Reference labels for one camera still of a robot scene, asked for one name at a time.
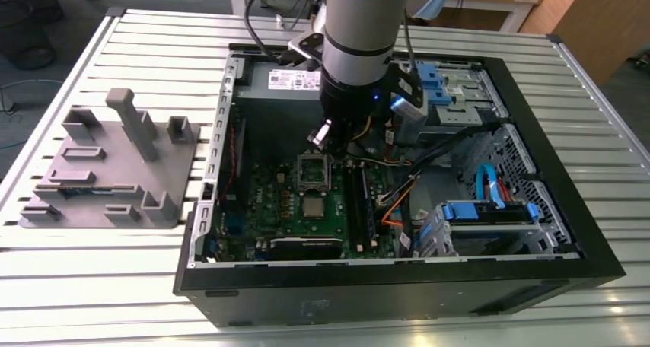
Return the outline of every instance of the open computer tower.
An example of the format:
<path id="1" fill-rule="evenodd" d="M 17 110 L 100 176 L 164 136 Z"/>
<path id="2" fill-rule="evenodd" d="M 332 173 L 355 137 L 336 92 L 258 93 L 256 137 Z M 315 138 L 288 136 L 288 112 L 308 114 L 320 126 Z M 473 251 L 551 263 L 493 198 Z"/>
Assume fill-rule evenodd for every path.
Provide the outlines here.
<path id="1" fill-rule="evenodd" d="M 306 140 L 319 72 L 234 50 L 174 287 L 215 325 L 510 314 L 625 275 L 503 61 L 418 64 L 427 118 L 377 113 L 335 160 Z M 486 123 L 389 212 L 425 148 Z"/>

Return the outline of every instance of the motherboard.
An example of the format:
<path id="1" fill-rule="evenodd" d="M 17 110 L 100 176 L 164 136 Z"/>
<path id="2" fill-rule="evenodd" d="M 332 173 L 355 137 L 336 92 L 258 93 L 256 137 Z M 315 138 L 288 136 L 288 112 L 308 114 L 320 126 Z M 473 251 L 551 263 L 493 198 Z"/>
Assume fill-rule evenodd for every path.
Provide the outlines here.
<path id="1" fill-rule="evenodd" d="M 375 228 L 374 203 L 387 188 L 379 165 L 306 152 L 276 167 L 254 164 L 248 188 L 244 213 L 223 213 L 220 248 L 232 261 L 300 259 L 304 253 L 394 257 L 394 237 Z"/>

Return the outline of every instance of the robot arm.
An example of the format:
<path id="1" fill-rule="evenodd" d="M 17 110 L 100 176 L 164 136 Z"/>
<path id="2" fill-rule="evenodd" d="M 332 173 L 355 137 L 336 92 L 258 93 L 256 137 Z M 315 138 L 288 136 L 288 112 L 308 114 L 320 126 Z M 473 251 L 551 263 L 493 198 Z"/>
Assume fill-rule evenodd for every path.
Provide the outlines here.
<path id="1" fill-rule="evenodd" d="M 413 120 L 427 115 L 414 64 L 406 73 L 393 62 L 406 1 L 326 0 L 322 33 L 308 32 L 291 41 L 290 47 L 320 64 L 324 115 L 308 140 L 335 157 L 346 154 L 371 115 L 390 110 Z M 442 8 L 445 0 L 433 1 Z"/>

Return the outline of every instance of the power supply label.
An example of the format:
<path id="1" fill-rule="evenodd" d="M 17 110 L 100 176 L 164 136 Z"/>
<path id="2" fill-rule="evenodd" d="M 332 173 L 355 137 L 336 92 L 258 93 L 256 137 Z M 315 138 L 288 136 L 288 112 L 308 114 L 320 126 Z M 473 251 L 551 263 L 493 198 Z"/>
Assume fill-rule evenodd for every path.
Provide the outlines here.
<path id="1" fill-rule="evenodd" d="M 320 90 L 320 72 L 274 69 L 268 74 L 270 90 Z"/>

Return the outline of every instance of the aluminum extrusion table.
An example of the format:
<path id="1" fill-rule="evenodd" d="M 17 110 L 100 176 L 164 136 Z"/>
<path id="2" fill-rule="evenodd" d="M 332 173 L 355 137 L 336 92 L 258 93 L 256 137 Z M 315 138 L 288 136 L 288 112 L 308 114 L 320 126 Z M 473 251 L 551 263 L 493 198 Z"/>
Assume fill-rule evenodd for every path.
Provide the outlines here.
<path id="1" fill-rule="evenodd" d="M 292 33 L 254 18 L 267 43 Z M 502 317 L 216 329 L 172 280 L 184 226 L 172 230 L 23 229 L 19 211 L 66 132 L 67 109 L 131 88 L 152 119 L 202 124 L 203 171 L 228 43 L 251 43 L 239 17 L 128 10 L 107 17 L 0 184 L 0 345 L 642 345 L 650 343 L 650 159 L 562 44 L 546 37 L 413 27 L 423 53 L 502 58 L 627 276 Z M 405 49 L 398 38 L 397 49 Z M 190 178 L 187 198 L 198 197 Z M 183 208 L 184 217 L 188 211 Z"/>

